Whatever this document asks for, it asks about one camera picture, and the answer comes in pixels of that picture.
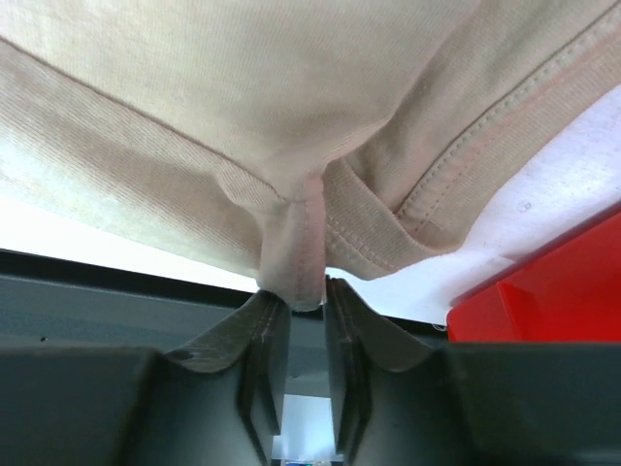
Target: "beige cloth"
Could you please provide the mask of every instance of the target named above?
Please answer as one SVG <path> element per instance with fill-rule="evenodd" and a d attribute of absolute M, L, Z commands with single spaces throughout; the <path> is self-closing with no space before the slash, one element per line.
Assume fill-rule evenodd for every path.
<path fill-rule="evenodd" d="M 612 0 L 0 3 L 2 192 L 300 310 L 458 248 L 621 83 Z"/>

